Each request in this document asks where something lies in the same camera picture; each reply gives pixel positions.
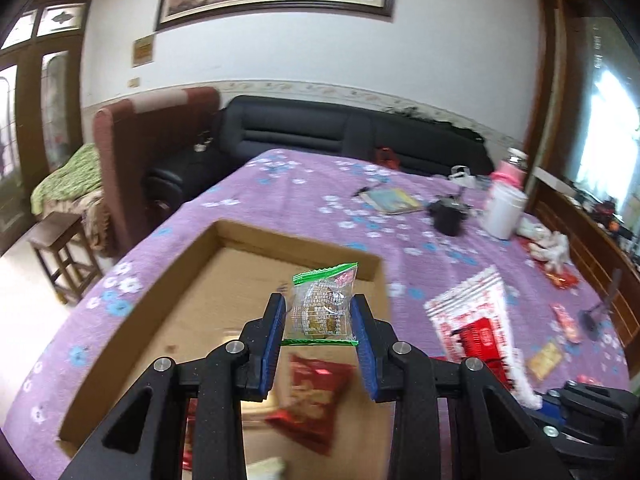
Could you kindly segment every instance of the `green cloth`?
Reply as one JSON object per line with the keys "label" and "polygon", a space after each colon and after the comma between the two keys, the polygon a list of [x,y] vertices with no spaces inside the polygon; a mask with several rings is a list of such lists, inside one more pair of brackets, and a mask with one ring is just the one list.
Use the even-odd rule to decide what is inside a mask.
{"label": "green cloth", "polygon": [[51,173],[31,193],[31,211],[42,213],[45,200],[75,200],[101,186],[100,160],[95,144],[84,144],[68,162]]}

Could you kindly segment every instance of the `stool seat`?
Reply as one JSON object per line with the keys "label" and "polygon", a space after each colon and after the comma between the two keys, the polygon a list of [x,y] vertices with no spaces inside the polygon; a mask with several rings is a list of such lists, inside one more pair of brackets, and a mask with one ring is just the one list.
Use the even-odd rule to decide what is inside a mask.
{"label": "stool seat", "polygon": [[[76,262],[71,256],[67,244],[76,235],[79,237],[80,243],[89,257],[89,261],[91,261],[90,265]],[[31,244],[42,269],[51,282],[58,299],[63,303],[67,303],[69,299],[74,301],[82,300],[82,294],[87,287],[91,285],[97,276],[102,276],[100,266],[84,234],[82,217],[80,215],[54,211],[30,229],[27,233],[27,240]],[[58,269],[55,270],[55,272],[50,272],[49,266],[44,261],[41,251],[46,251],[53,255],[53,258],[58,264]],[[60,251],[66,254],[65,260],[60,257]],[[67,267],[71,267],[76,280],[71,277]],[[60,276],[65,279],[67,286],[57,283]]]}

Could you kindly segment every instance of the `book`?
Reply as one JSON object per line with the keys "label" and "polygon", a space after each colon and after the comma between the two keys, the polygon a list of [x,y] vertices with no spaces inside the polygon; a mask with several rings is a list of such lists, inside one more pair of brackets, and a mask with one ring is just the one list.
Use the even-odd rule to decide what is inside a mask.
{"label": "book", "polygon": [[385,215],[398,215],[424,210],[424,205],[397,187],[371,189],[360,193],[361,199]]}

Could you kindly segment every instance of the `white plastic container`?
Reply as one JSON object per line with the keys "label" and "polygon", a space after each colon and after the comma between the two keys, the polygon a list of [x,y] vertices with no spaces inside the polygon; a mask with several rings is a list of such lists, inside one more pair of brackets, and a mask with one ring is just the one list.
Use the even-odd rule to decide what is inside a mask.
{"label": "white plastic container", "polygon": [[515,231],[527,203],[527,195],[503,182],[495,182],[492,197],[486,204],[481,224],[485,231],[500,240],[508,240]]}

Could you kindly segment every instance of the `white floor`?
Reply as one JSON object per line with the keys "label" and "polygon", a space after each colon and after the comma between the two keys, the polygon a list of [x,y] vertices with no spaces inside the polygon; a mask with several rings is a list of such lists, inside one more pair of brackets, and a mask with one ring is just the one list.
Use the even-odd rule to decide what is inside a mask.
{"label": "white floor", "polygon": [[[71,253],[88,263],[81,248],[72,246]],[[98,262],[103,272],[113,265]],[[56,268],[53,262],[50,268]],[[73,308],[58,301],[24,238],[0,257],[0,427],[24,378]]]}

